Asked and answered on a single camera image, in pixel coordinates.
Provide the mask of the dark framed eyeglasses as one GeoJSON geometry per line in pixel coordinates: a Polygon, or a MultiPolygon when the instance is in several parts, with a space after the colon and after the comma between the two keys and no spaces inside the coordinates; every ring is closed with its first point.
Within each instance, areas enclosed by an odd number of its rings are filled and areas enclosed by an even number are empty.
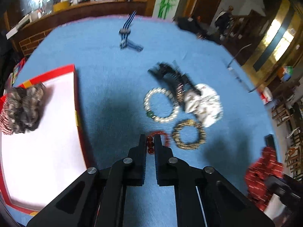
{"type": "Polygon", "coordinates": [[[250,88],[244,81],[243,79],[240,77],[240,75],[235,71],[235,69],[232,67],[232,63],[236,60],[236,57],[247,47],[250,47],[252,44],[247,44],[245,46],[243,46],[237,53],[236,55],[231,59],[231,61],[229,63],[227,63],[227,61],[225,59],[223,59],[223,64],[225,65],[225,67],[227,68],[227,70],[229,70],[232,75],[234,75],[235,79],[247,90],[248,93],[252,93],[255,90],[257,90],[258,86],[254,86],[254,88],[250,88]]]}

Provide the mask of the red gift box lid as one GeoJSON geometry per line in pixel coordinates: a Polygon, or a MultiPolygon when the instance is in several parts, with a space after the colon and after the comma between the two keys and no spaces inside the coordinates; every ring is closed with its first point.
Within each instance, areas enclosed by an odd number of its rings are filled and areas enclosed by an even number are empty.
{"type": "Polygon", "coordinates": [[[38,128],[1,135],[1,199],[34,215],[88,167],[79,116],[77,72],[73,64],[22,83],[46,88],[38,128]]]}

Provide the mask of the black bag on bed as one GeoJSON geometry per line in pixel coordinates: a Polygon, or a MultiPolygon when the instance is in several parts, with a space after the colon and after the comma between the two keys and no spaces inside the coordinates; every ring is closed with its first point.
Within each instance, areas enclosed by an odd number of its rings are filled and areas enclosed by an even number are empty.
{"type": "Polygon", "coordinates": [[[198,39],[208,40],[217,45],[222,44],[219,31],[205,23],[199,22],[195,17],[176,17],[174,22],[181,30],[193,33],[198,39]]]}

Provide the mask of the blue bed cover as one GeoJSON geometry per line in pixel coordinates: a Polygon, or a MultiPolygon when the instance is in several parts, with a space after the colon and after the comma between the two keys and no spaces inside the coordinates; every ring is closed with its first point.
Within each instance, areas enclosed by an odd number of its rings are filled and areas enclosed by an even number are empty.
{"type": "Polygon", "coordinates": [[[120,226],[178,226],[173,186],[157,184],[154,136],[194,168],[212,166],[247,198],[244,176],[261,157],[271,122],[257,91],[247,90],[227,70],[224,47],[199,40],[174,23],[139,17],[130,39],[141,52],[120,49],[126,17],[84,19],[54,29],[33,52],[16,82],[73,64],[87,167],[110,168],[146,136],[144,184],[128,186],[120,226]],[[178,67],[196,86],[220,96],[223,117],[208,128],[148,70],[157,63],[178,67]]]}

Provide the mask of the red polka dot scrunchie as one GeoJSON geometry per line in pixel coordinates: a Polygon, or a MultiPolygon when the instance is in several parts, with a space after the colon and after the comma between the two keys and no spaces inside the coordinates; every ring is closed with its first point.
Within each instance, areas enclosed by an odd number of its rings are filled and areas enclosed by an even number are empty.
{"type": "Polygon", "coordinates": [[[264,147],[261,157],[248,167],[244,177],[248,188],[248,198],[261,211],[266,209],[273,196],[265,185],[265,181],[270,176],[282,178],[283,164],[277,161],[272,147],[264,147]]]}

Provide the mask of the wooden counter shelf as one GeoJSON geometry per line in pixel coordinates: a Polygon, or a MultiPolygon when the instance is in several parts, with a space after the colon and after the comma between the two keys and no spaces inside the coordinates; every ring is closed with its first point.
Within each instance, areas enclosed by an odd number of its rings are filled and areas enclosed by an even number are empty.
{"type": "Polygon", "coordinates": [[[17,53],[28,58],[42,40],[56,27],[85,19],[117,14],[130,14],[136,10],[137,15],[144,15],[147,0],[102,0],[70,6],[64,10],[46,15],[24,26],[10,38],[17,53]]]}

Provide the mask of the white black-dotted scrunchie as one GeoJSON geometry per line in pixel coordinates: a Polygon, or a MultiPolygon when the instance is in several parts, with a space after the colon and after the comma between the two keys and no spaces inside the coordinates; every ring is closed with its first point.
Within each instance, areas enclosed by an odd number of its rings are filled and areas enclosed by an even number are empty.
{"type": "Polygon", "coordinates": [[[208,128],[223,117],[220,96],[206,84],[197,84],[200,95],[188,90],[184,95],[184,110],[193,113],[203,127],[208,128]]]}

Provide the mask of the grey black organza scrunchie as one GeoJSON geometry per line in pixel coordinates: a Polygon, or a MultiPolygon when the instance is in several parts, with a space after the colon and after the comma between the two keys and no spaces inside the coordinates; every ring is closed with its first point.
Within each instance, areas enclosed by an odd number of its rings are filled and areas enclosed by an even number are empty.
{"type": "Polygon", "coordinates": [[[13,133],[25,133],[38,128],[46,87],[43,83],[28,88],[13,87],[7,93],[8,128],[13,133]]]}

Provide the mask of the black hair claw clip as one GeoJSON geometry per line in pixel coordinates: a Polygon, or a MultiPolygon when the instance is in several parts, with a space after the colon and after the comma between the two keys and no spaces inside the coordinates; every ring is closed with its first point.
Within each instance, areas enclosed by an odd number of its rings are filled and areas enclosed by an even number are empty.
{"type": "Polygon", "coordinates": [[[189,76],[182,73],[178,67],[172,67],[170,64],[162,62],[149,69],[148,73],[171,91],[174,101],[179,105],[184,104],[185,93],[188,90],[193,91],[198,96],[202,95],[189,76]]]}

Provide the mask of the black smartphone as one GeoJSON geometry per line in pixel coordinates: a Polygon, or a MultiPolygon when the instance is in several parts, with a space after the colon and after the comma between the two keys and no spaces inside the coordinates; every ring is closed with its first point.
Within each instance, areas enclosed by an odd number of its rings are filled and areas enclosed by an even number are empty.
{"type": "Polygon", "coordinates": [[[267,147],[270,147],[273,150],[276,150],[275,141],[274,141],[274,137],[272,134],[265,136],[265,144],[267,147]]]}

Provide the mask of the white red paint bucket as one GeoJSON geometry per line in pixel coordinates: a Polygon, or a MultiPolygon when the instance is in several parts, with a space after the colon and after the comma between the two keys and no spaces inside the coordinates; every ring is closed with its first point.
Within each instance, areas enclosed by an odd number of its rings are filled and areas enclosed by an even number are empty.
{"type": "Polygon", "coordinates": [[[271,102],[273,100],[272,92],[268,87],[265,87],[262,91],[260,91],[260,97],[262,100],[262,103],[266,105],[267,103],[271,102]]]}

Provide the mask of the dark wooden door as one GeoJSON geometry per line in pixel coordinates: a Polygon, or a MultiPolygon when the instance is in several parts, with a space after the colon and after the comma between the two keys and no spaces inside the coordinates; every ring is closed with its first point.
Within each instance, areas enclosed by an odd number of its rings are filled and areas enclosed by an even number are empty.
{"type": "Polygon", "coordinates": [[[221,0],[197,0],[192,15],[201,23],[210,25],[221,0]]]}

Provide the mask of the red white plaid scrunchie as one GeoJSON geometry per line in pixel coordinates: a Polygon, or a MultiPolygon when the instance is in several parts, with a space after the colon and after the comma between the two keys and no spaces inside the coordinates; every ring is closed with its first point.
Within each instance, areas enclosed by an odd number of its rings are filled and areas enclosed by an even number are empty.
{"type": "Polygon", "coordinates": [[[1,110],[1,115],[0,115],[0,127],[1,127],[1,132],[5,135],[12,135],[13,130],[10,128],[9,125],[9,117],[7,114],[8,111],[8,101],[4,101],[3,108],[1,110]]]}

